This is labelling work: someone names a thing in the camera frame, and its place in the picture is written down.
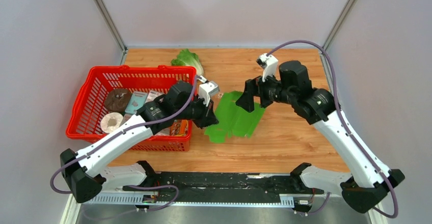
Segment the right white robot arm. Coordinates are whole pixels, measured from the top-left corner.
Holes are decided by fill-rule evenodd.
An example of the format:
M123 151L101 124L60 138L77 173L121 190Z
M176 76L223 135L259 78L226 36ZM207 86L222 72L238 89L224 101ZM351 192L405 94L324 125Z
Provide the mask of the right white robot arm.
M321 189L343 197L355 211L366 213L405 179L401 170L388 168L366 147L345 121L333 95L326 89L314 88L307 68L299 61L278 64L267 60L258 64L263 74L246 80L236 105L249 113L254 110L255 97L260 99L261 108L274 102L291 105L331 143L349 168L348 173L341 173L301 163L290 173L294 191Z

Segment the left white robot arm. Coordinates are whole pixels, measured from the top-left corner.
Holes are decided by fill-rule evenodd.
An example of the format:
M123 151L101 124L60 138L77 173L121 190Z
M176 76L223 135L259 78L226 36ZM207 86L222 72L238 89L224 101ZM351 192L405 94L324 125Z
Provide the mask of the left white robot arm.
M61 174L78 203L85 203L101 191L115 188L155 189L155 171L146 161L109 167L108 164L138 143L169 128L175 121L191 120L199 128L218 124L212 96L219 92L214 81L200 85L178 81L166 94L144 105L129 120L98 142L60 155Z

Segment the green paper box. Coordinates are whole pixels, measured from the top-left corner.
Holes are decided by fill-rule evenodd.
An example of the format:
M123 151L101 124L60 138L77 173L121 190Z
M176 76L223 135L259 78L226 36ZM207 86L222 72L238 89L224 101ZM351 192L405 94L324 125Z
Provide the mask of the green paper box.
M245 111L235 104L241 95L240 91L232 91L221 96L214 112L219 123L207 127L204 131L210 142L220 144L233 136L250 138L253 135L265 109L255 102L253 112Z

